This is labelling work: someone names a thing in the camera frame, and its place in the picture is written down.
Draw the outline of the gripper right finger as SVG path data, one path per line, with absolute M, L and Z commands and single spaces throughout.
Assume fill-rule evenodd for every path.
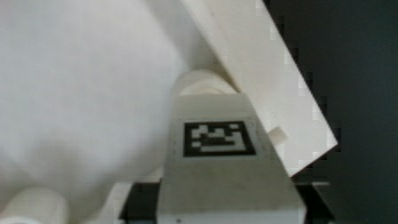
M 304 224 L 361 224 L 343 196 L 327 182 L 299 183 L 297 190 L 308 208 Z

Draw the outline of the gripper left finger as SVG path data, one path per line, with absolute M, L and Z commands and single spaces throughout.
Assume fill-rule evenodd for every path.
M 100 211 L 95 213 L 95 216 L 91 217 L 88 224 L 123 223 L 119 216 L 123 212 L 132 186 L 134 184 L 127 182 L 119 182 L 114 184 L 103 206 L 100 208 Z

